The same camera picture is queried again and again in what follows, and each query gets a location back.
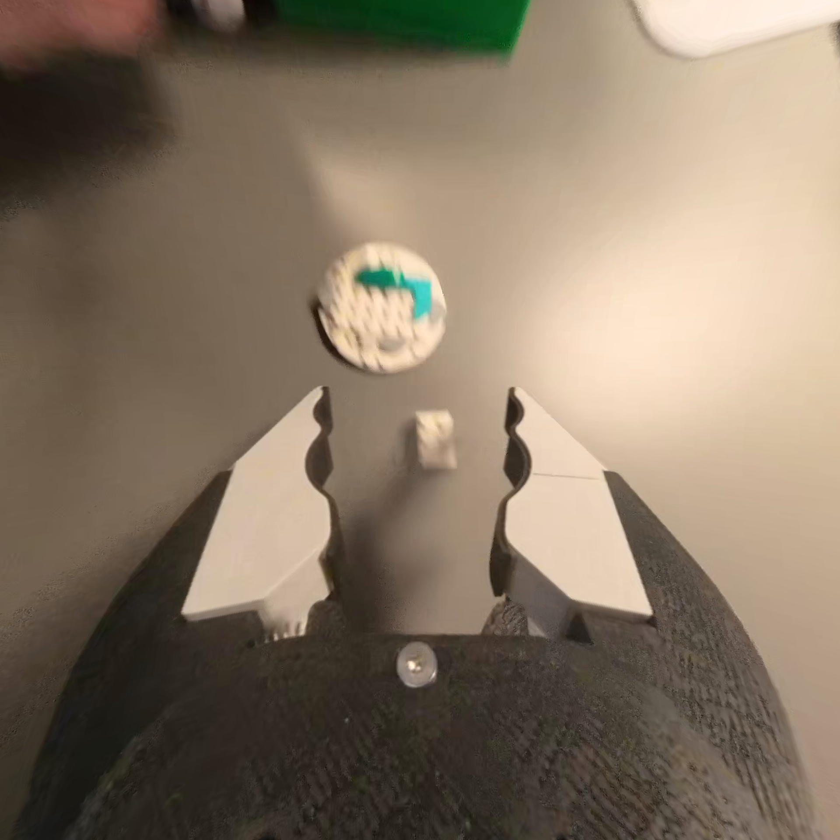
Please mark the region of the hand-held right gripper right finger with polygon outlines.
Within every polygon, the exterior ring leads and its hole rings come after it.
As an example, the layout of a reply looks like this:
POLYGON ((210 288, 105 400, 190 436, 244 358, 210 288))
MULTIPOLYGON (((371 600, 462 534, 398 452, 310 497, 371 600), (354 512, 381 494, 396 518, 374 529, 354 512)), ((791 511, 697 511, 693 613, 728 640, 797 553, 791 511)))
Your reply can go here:
POLYGON ((585 616, 655 619, 603 464, 519 386, 509 389, 494 585, 532 635, 569 636, 585 616))

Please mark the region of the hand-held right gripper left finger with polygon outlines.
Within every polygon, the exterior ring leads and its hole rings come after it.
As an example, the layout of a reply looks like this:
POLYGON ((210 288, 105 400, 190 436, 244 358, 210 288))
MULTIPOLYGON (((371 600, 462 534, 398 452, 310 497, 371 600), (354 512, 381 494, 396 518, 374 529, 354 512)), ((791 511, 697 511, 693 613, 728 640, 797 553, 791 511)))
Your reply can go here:
POLYGON ((340 548, 329 388, 317 386, 229 470, 182 604, 188 622, 254 613, 274 639, 307 633, 340 548))

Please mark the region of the small light grey lego brick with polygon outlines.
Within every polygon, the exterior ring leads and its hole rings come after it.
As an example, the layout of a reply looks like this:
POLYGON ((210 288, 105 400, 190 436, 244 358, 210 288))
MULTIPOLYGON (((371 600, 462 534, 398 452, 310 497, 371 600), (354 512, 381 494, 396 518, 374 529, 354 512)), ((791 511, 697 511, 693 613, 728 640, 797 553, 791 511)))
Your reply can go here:
POLYGON ((428 409, 414 414, 416 461, 425 471, 457 469, 455 420, 446 409, 428 409))

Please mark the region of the green plastic bin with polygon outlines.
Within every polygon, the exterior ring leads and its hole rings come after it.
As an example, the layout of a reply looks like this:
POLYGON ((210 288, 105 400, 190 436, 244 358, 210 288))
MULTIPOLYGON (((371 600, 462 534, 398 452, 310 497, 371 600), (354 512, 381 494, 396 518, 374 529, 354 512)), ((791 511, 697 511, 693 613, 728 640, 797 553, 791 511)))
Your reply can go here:
POLYGON ((281 23, 468 53, 508 55, 530 1, 277 1, 281 23))

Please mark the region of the round white lego plate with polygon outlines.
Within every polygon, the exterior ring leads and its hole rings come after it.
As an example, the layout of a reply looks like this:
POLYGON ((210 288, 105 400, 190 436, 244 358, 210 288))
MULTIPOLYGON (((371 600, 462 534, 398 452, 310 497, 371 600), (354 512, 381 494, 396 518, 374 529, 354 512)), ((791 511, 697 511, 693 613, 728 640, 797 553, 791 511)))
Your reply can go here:
POLYGON ((448 306, 436 272, 423 257, 401 245, 374 241, 345 252, 327 268, 316 294, 316 314, 343 361, 364 372, 392 375, 416 368, 436 351, 445 335, 448 306), (429 278, 434 285, 431 315, 414 320, 407 291, 355 282, 358 270, 376 266, 429 278))

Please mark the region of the teal green lego piece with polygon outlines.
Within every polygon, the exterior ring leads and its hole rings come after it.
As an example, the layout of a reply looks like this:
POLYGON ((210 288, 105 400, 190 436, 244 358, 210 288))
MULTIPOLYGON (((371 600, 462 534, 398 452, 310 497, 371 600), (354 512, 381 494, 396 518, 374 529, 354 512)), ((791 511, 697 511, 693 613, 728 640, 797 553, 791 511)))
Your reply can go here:
POLYGON ((407 291, 413 299, 414 320, 429 317, 432 313, 434 285, 425 276, 411 276, 399 268, 376 266, 358 270, 354 280, 365 287, 407 291))

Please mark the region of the person's left hand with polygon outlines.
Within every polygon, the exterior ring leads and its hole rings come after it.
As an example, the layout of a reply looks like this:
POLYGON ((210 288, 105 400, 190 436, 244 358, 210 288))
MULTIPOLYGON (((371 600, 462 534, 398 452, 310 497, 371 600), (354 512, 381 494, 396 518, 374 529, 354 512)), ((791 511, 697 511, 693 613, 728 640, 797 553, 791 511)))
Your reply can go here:
POLYGON ((155 1, 2 1, 2 69, 32 70, 75 53, 133 56, 163 11, 155 1))

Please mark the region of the wooden book stand white base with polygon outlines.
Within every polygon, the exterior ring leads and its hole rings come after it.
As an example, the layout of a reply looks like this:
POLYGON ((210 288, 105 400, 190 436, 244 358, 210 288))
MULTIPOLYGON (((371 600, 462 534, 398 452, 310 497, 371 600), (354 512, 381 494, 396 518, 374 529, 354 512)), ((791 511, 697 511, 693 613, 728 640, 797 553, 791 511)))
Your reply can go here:
POLYGON ((838 1, 633 1, 651 39, 669 54, 706 58, 837 24, 838 1))

